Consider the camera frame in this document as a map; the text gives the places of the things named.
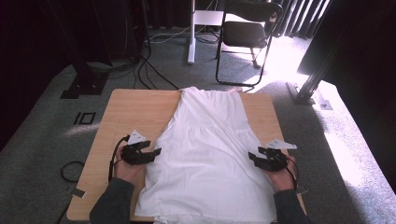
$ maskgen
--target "white shirt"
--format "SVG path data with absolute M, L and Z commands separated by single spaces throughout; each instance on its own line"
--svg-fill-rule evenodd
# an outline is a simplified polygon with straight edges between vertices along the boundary
M 248 158 L 260 145 L 239 93 L 182 90 L 134 214 L 163 223 L 276 220 L 271 180 Z

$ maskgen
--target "gray sleeve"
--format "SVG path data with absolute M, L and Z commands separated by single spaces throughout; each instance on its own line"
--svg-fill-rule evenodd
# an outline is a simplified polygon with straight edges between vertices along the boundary
M 283 190 L 274 194 L 276 219 L 279 224 L 313 223 L 300 206 L 296 192 L 293 189 Z
M 134 185 L 113 178 L 104 194 L 90 212 L 92 224 L 125 223 L 129 224 L 130 207 Z

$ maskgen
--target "folding chair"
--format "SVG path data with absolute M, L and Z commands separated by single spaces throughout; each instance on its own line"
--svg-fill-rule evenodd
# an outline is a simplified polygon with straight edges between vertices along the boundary
M 225 85 L 254 87 L 262 80 L 265 62 L 271 46 L 273 31 L 282 17 L 283 9 L 275 3 L 241 0 L 232 2 L 224 9 L 221 23 L 219 44 L 216 53 L 216 81 Z M 243 21 L 230 21 L 229 15 L 242 18 Z M 253 49 L 264 49 L 265 58 L 262 64 L 260 78 L 256 83 L 246 84 L 241 82 L 222 81 L 219 78 L 220 54 L 229 52 L 222 50 L 223 43 L 229 47 L 249 48 L 253 56 L 253 62 L 257 64 L 257 55 Z

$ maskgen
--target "chair leg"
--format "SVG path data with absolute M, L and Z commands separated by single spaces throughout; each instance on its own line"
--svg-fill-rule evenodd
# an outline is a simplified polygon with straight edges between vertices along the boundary
M 262 81 L 262 75 L 264 74 L 264 66 L 265 66 L 265 63 L 266 63 L 266 61 L 267 61 L 267 56 L 268 56 L 268 52 L 269 52 L 269 50 L 270 50 L 270 46 L 271 46 L 271 42 L 272 42 L 272 37 L 270 36 L 270 40 L 269 40 L 269 42 L 268 42 L 268 45 L 267 45 L 267 47 L 266 47 L 266 51 L 265 51 L 265 58 L 264 58 L 264 62 L 262 63 L 262 66 L 261 66 L 261 71 L 260 71 L 260 76 L 259 76 L 259 80 L 257 81 L 257 82 L 255 82 L 255 83 L 252 83 L 252 84 L 246 84 L 246 83 L 241 83 L 241 82 L 229 82 L 229 81 L 221 81 L 220 79 L 219 79 L 219 63 L 220 63 L 220 54 L 221 54 L 221 50 L 220 50 L 220 48 L 218 47 L 218 52 L 217 52 L 217 64 L 216 64 L 216 81 L 218 82 L 218 83 L 220 83 L 220 84 L 223 84 L 223 85 L 231 85 L 231 86 L 242 86 L 242 87 L 255 87 L 257 84 L 259 84 L 261 81 Z
M 221 52 L 221 42 L 219 42 L 218 44 L 218 50 L 216 52 L 216 81 L 221 83 L 221 81 L 219 80 L 219 64 L 220 64 L 220 52 Z
M 215 59 L 219 58 L 220 52 L 221 52 L 221 45 L 222 45 L 222 38 L 219 37 L 219 43 L 218 43 L 218 49 L 216 50 L 216 57 Z
M 255 67 L 255 68 L 261 68 L 261 66 L 257 63 L 257 56 L 256 55 L 254 55 L 254 50 L 253 49 L 250 49 L 250 54 L 251 54 L 251 59 L 252 59 L 252 61 L 253 61 L 253 66 Z

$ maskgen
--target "black equipment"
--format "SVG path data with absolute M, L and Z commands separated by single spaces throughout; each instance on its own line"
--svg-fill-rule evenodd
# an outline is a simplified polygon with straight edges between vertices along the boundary
M 152 152 L 141 151 L 142 148 L 149 147 L 150 141 L 139 142 L 123 147 L 121 159 L 131 165 L 146 164 L 155 160 L 155 157 L 161 154 L 161 148 L 157 148 Z
M 288 158 L 279 149 L 259 147 L 259 152 L 267 159 L 259 158 L 249 152 L 248 157 L 254 161 L 254 165 L 266 171 L 280 171 L 288 166 Z

